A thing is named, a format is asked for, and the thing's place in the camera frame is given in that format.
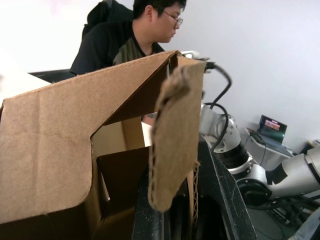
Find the corrugated cardboard edge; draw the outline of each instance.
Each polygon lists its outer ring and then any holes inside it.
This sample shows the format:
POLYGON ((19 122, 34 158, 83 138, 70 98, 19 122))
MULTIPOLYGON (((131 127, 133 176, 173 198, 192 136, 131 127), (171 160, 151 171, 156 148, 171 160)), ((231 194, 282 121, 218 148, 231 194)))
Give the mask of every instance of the corrugated cardboard edge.
MULTIPOLYGON (((170 208, 172 204, 172 200, 175 194, 177 193, 180 185, 182 184, 183 180, 187 177, 187 174, 198 165, 197 149, 198 149, 200 107, 201 107, 204 69, 205 69, 204 62, 189 60, 185 57, 179 57, 178 67, 174 70, 172 76, 170 76, 163 83, 161 88, 161 93, 160 93, 160 96, 156 105, 156 110, 155 110, 156 112, 158 112, 158 114, 155 119, 155 124, 152 129, 152 136, 151 136, 153 145, 152 145, 151 154, 149 157, 149 190, 148 190, 148 199, 149 199, 150 205, 154 209, 160 212, 165 212, 170 208), (192 96, 195 97, 195 99, 191 99, 190 97, 188 97, 190 92, 191 93, 193 92, 192 96), (178 109, 179 106, 180 107, 193 106, 193 109, 190 111, 187 111, 188 109, 178 109), (182 171, 183 173, 180 172, 182 176, 175 176, 178 179, 174 179, 175 177, 170 175, 169 171, 168 173, 164 173, 164 172, 160 173, 160 174, 167 174, 166 176, 161 176, 161 177, 157 176, 159 174, 158 171, 159 171, 160 165, 168 164, 168 159, 166 159, 167 157, 159 159, 158 155, 162 154, 165 151, 169 152, 170 148, 174 149, 176 146, 179 146, 181 141, 181 139, 178 139, 175 136, 171 135, 170 131, 172 131, 173 129, 171 130, 164 129, 164 125, 168 126, 170 124, 170 121, 174 122, 174 121, 177 121, 177 119, 179 119, 178 116, 175 116, 175 112, 174 112, 175 110, 180 110, 182 115, 184 110, 186 110, 185 111, 186 113, 189 113, 189 114, 192 113, 193 115, 191 116, 196 116, 196 117, 193 117, 192 119, 192 121, 194 121, 193 129, 181 129, 181 131, 184 133, 188 133, 188 132, 192 133, 190 134, 189 139, 188 139, 188 134, 185 135, 185 138, 187 139, 186 142, 188 142, 186 143, 186 146, 191 148, 192 154, 190 156, 185 156, 185 159, 183 159, 183 162, 181 162, 181 165, 178 166, 178 168, 184 169, 182 171), (167 145, 165 147, 164 145, 166 145, 166 141, 167 142, 170 141, 172 146, 170 147, 167 145)), ((190 116, 184 115, 183 116, 184 119, 182 120, 180 118, 179 120, 181 120, 181 123, 184 123, 183 121, 188 121, 188 117, 190 116)), ((183 155, 183 152, 182 152, 183 150, 181 148, 174 149, 174 151, 177 151, 178 155, 179 154, 183 155)), ((169 163, 169 165, 166 166, 168 170, 170 170, 171 168, 173 169, 175 160, 176 159, 171 159, 171 163, 169 163)))
MULTIPOLYGON (((165 64, 168 62, 168 59, 170 59, 172 56, 176 55, 177 52, 176 52, 176 51, 172 51, 172 52, 166 52, 166 53, 162 53, 162 54, 166 56, 166 60, 164 60, 164 61, 162 62, 162 64, 161 64, 160 66, 158 66, 158 68, 155 69, 155 71, 153 71, 152 74, 151 74, 148 78, 146 78, 146 79, 144 80, 144 82, 142 82, 142 83, 139 85, 139 87, 136 89, 136 91, 134 91, 134 92, 131 94, 131 96, 134 95, 134 94, 139 90, 139 88, 141 87, 142 84, 144 84, 146 81, 150 80, 150 78, 152 78, 152 76, 154 75, 154 73, 157 72, 157 70, 158 70, 159 68, 161 68, 163 65, 165 65, 165 64)), ((124 64, 122 65, 122 67, 123 67, 123 66, 130 65, 130 64, 133 64, 133 63, 132 63, 132 62, 124 63, 124 64)), ((81 81, 83 81, 83 80, 84 80, 84 79, 83 79, 84 77, 92 76, 92 75, 94 75, 95 73, 96 73, 96 72, 88 73, 88 74, 86 74, 86 75, 81 75, 81 76, 78 76, 78 77, 76 77, 76 78, 78 78, 78 80, 81 79, 81 81)), ((10 102, 10 101, 12 101, 12 100, 16 100, 16 99, 19 99, 19 98, 23 98, 23 97, 25 97, 25 96, 29 96, 29 95, 32 95, 32 94, 37 94, 37 93, 39 93, 39 92, 41 92, 41 91, 47 91, 47 90, 51 90, 51 89, 53 89, 53 88, 56 88, 55 91, 59 91, 59 89, 57 89, 58 86, 69 85, 69 84, 71 84, 71 83, 74 83, 74 80, 75 80, 75 79, 69 79, 69 80, 66 80, 66 81, 63 81, 63 82, 59 82, 59 83, 56 83, 56 84, 52 84, 52 85, 49 85, 49 86, 42 87, 42 88, 40 88, 40 89, 33 90, 33 91, 31 91, 31 92, 22 93, 22 94, 20 94, 20 95, 18 95, 18 96, 12 97, 12 98, 7 98, 7 99, 5 99, 5 100, 3 101, 3 105, 6 105, 6 102, 8 102, 8 101, 10 102)), ((119 109, 121 106, 123 106, 123 105, 128 101, 129 98, 130 98, 130 97, 127 97, 127 98, 126 98, 126 101, 124 101, 119 107, 117 107, 117 108, 116 108, 117 110, 114 111, 112 115, 110 115, 109 117, 105 117, 104 119, 101 119, 101 121, 100 121, 100 122, 97 122, 97 124, 95 123, 95 124, 94 124, 94 125, 96 126, 95 129, 98 130, 98 129, 100 128, 100 126, 102 126, 103 123, 106 121, 106 118, 109 119, 109 118, 111 118, 111 116, 115 115, 115 114, 117 113, 118 109, 119 109)), ((63 208, 63 209, 62 209, 62 208, 50 209, 50 210, 48 210, 48 212, 46 212, 46 211, 43 211, 43 212, 42 212, 42 211, 41 211, 41 212, 39 212, 39 214, 41 214, 41 213, 47 214, 47 213, 49 213, 49 212, 51 212, 51 211, 61 211, 61 210, 67 209, 67 208, 75 207, 76 205, 79 205, 79 204, 81 204, 81 203, 83 203, 83 202, 85 202, 85 201, 87 200, 87 198, 88 198, 89 193, 91 192, 91 190, 92 190, 92 181, 91 181, 90 188, 87 189, 87 193, 86 193, 86 194, 81 194, 81 195, 83 196, 83 199, 81 199, 81 200, 79 199, 79 201, 77 202, 77 204, 70 203, 69 205, 66 205, 66 206, 65 206, 66 208, 63 208)), ((18 220, 18 219, 23 219, 23 218, 26 218, 26 217, 29 217, 29 216, 24 215, 24 216, 21 216, 21 218, 20 218, 20 217, 11 218, 11 219, 8 219, 8 221, 10 222, 10 221, 18 220)))

